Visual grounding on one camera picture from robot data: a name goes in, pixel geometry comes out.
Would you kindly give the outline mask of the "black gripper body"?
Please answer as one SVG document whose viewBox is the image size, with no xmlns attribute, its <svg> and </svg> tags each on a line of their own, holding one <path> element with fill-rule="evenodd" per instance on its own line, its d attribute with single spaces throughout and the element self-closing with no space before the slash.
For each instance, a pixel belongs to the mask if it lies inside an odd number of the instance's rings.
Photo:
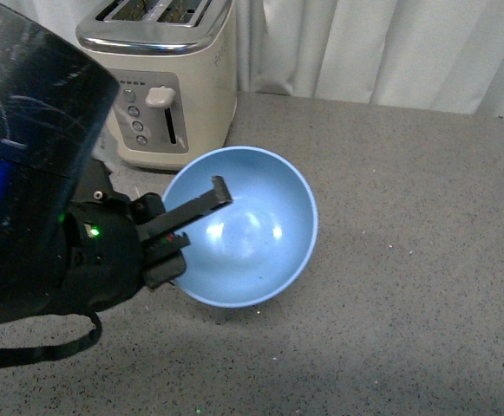
<svg viewBox="0 0 504 416">
<path fill-rule="evenodd" d="M 91 159 L 62 222 L 69 260 L 48 311 L 57 315 L 101 312 L 125 302 L 142 288 L 166 280 L 146 263 L 138 227 L 165 211 L 160 196 L 136 200 L 115 191 L 110 170 Z"/>
</svg>

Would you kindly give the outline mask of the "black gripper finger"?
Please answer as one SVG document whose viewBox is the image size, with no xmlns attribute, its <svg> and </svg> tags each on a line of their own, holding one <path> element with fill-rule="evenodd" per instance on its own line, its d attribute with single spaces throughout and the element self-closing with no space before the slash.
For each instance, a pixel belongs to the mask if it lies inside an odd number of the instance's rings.
<svg viewBox="0 0 504 416">
<path fill-rule="evenodd" d="M 136 230 L 141 241 L 163 237 L 174 233 L 210 214 L 230 205 L 233 202 L 231 193 L 223 177 L 212 177 L 213 188 L 197 198 L 161 213 L 145 224 L 138 225 Z"/>
<path fill-rule="evenodd" d="M 185 232 L 153 237 L 144 243 L 142 277 L 149 289 L 172 282 L 186 271 L 187 263 L 182 249 L 190 243 Z"/>
</svg>

